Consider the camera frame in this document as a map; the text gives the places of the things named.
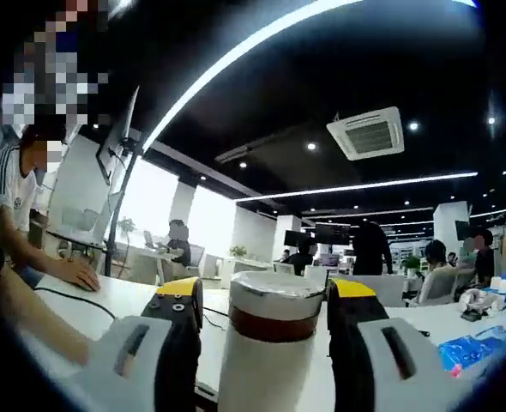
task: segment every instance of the white desk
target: white desk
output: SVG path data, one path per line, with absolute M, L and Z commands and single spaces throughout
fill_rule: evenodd
M 93 300 L 110 309 L 119 318 L 141 314 L 155 291 L 153 286 L 103 276 L 99 278 L 99 281 L 101 290 L 97 294 L 80 290 L 51 276 L 46 276 L 38 286 Z M 45 291 L 38 291 L 38 294 L 58 315 L 93 339 L 99 339 L 111 324 L 111 318 L 97 307 Z M 226 290 L 204 290 L 203 299 L 204 308 L 209 307 L 223 313 L 228 311 L 228 291 Z M 435 345 L 459 336 L 475 334 L 495 324 L 502 324 L 506 328 L 506 310 L 492 318 L 484 318 L 473 323 L 460 318 L 455 304 L 388 308 L 387 313 L 391 318 L 404 318 L 419 330 L 428 330 L 431 333 L 430 340 Z M 227 328 L 228 317 L 210 311 L 204 311 L 204 314 L 214 324 Z M 334 409 L 334 379 L 331 358 L 328 357 L 329 334 L 326 316 L 326 305 L 323 304 L 314 337 L 311 366 L 297 411 L 330 412 Z M 33 352 L 52 377 L 68 376 L 76 370 L 77 367 L 54 354 L 41 342 L 26 333 L 23 335 L 25 340 L 31 343 Z M 226 332 L 212 326 L 204 319 L 201 339 L 202 354 L 199 360 L 197 379 L 217 391 Z

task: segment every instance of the white t-shirt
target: white t-shirt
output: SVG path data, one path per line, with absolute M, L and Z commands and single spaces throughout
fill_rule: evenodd
M 0 208 L 5 205 L 12 213 L 15 227 L 22 232 L 30 228 L 30 207 L 38 186 L 33 171 L 22 176 L 18 146 L 0 150 Z

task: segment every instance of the white thermos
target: white thermos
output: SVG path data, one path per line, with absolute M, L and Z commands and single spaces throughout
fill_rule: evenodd
M 299 276 L 257 271 L 232 278 L 219 412 L 295 410 L 323 293 Z

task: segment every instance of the air conditioner vent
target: air conditioner vent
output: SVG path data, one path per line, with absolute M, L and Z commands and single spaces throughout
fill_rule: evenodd
M 345 118 L 330 123 L 327 127 L 351 161 L 404 151 L 400 112 L 397 107 Z

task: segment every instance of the black ceiling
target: black ceiling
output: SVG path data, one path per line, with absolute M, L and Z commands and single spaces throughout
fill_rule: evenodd
M 308 1 L 196 3 L 190 13 L 190 2 L 138 1 L 98 40 L 113 45 L 110 51 L 104 47 L 99 58 L 85 46 L 86 59 L 102 61 L 111 73 L 110 84 L 93 100 L 98 112 L 116 112 L 140 84 L 133 126 L 149 134 L 218 57 Z M 506 16 L 477 3 L 483 7 L 451 0 L 364 0 L 311 17 L 216 76 L 158 140 L 262 194 L 479 173 L 469 179 L 276 199 L 281 213 L 436 207 L 451 196 L 467 200 L 474 214 L 504 209 Z M 389 106 L 400 110 L 405 151 L 349 161 L 326 124 L 337 113 L 344 118 Z M 497 119 L 493 126 L 487 124 L 490 115 Z M 414 133 L 407 129 L 412 120 L 420 124 Z M 107 129 L 86 128 L 85 133 L 103 136 Z M 308 142 L 317 149 L 307 150 Z M 245 155 L 226 163 L 215 159 L 241 145 L 250 146 Z M 146 157 L 199 177 L 153 150 Z M 245 169 L 239 167 L 242 161 Z M 202 184 L 244 197 L 218 182 Z M 243 205 L 272 213 L 259 202 Z M 408 213 L 404 221 L 431 220 L 431 214 Z M 354 224 L 358 219 L 333 221 Z M 392 223 L 401 216 L 378 220 Z

